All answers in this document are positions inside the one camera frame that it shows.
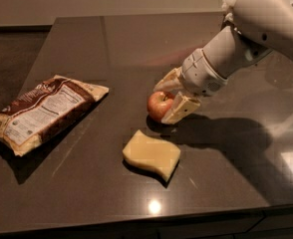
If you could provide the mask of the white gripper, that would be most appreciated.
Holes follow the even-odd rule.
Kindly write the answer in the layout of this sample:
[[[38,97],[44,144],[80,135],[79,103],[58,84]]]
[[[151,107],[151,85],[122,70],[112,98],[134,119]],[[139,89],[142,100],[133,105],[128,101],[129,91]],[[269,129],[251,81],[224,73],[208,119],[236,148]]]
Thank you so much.
[[[182,63],[181,68],[169,71],[153,88],[155,92],[171,92],[183,87],[195,96],[211,97],[227,84],[207,62],[203,50],[194,50]],[[178,92],[172,106],[161,122],[175,124],[200,107],[199,99]]]

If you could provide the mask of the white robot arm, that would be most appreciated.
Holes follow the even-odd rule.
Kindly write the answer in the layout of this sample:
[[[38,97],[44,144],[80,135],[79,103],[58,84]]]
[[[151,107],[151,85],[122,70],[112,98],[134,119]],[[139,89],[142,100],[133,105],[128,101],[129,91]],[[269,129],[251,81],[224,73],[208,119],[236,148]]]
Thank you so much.
[[[157,92],[177,91],[162,123],[175,124],[187,117],[237,70],[259,62],[271,51],[293,62],[293,0],[222,0],[222,9],[220,32],[154,86]]]

